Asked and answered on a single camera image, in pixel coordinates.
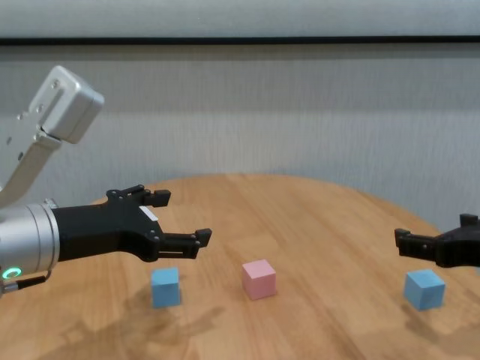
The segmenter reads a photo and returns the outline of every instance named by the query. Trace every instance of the wooden table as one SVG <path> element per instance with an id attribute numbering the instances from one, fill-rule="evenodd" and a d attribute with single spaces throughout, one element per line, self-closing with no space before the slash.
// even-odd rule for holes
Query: wooden table
<path id="1" fill-rule="evenodd" d="M 1 359 L 480 359 L 480 277 L 399 257 L 394 228 L 434 235 L 408 211 L 307 178 L 219 175 L 152 185 L 165 231 L 211 227 L 196 260 L 127 253 L 63 262 L 1 300 Z M 250 301 L 242 263 L 267 259 L 278 294 Z M 182 304 L 153 309 L 155 268 L 177 266 Z M 445 305 L 417 312 L 405 274 L 434 269 Z"/>

